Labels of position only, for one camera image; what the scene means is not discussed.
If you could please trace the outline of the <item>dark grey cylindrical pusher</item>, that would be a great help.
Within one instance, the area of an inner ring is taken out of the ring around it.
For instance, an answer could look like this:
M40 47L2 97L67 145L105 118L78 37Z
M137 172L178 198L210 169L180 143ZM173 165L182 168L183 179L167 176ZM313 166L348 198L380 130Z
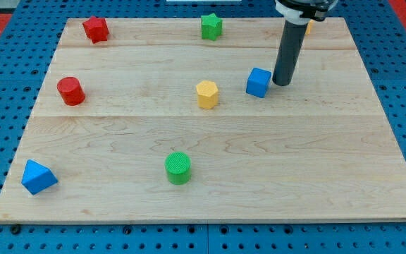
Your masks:
M285 21L272 81L279 86L290 84L305 38L307 23L297 25Z

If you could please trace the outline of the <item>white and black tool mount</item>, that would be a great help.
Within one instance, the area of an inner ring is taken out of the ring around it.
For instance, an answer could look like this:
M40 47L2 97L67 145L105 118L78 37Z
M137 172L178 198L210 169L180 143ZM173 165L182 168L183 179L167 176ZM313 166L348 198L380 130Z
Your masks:
M338 0L275 0L275 9L286 21L306 25L310 20L324 21Z

